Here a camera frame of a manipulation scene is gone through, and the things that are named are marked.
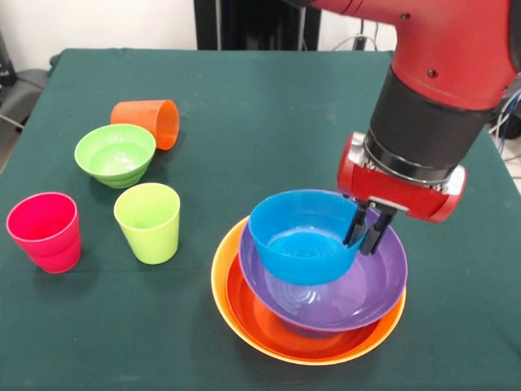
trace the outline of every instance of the red cup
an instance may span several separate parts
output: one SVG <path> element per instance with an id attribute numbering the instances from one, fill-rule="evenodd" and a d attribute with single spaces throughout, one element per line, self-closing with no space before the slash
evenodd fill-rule
<path id="1" fill-rule="evenodd" d="M 47 273 L 71 270 L 80 260 L 80 218 L 68 195 L 32 195 L 9 212 L 6 226 L 11 238 Z"/>

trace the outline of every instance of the orange bowl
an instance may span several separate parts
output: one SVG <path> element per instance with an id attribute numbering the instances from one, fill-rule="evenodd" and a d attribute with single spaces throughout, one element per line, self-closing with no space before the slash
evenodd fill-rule
<path id="1" fill-rule="evenodd" d="M 223 319 L 251 347 L 285 362 L 323 366 L 367 354 L 391 334 L 405 307 L 405 290 L 395 307 L 383 318 L 357 330 L 312 339 L 287 329 L 255 297 L 242 276 L 237 254 L 247 219 L 236 224 L 219 244 L 213 258 L 211 279 L 213 298 Z"/>

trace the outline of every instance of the lime green bowl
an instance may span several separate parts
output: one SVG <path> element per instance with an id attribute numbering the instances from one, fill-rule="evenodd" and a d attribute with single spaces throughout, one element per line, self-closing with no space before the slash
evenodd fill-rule
<path id="1" fill-rule="evenodd" d="M 97 128 L 76 145 L 74 159 L 88 175 L 122 189 L 139 182 L 155 152 L 155 139 L 136 125 L 117 124 Z"/>

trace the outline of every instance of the dark green table cover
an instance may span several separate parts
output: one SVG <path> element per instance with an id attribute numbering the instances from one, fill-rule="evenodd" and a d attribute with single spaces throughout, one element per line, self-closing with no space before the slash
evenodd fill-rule
<path id="1" fill-rule="evenodd" d="M 0 217 L 39 191 L 81 215 L 83 256 L 47 275 L 0 232 L 0 389 L 521 389 L 521 199 L 482 134 L 461 206 L 439 226 L 400 216 L 405 312 L 375 351 L 299 367 L 242 342 L 214 305 L 225 233 L 292 188 L 335 189 L 344 140 L 365 130 L 389 54 L 65 51 L 0 177 Z M 182 199 L 175 258 L 140 264 L 113 216 L 121 191 L 80 171 L 73 150 L 115 103 L 174 99 L 181 136 L 143 182 Z"/>

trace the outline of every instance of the yellow-green cup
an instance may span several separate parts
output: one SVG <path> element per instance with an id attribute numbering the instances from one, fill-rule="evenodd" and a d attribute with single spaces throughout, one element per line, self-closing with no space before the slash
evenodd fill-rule
<path id="1" fill-rule="evenodd" d="M 143 183 L 118 197 L 114 217 L 139 261 L 157 265 L 173 257 L 180 208 L 179 195 L 160 183 Z"/>

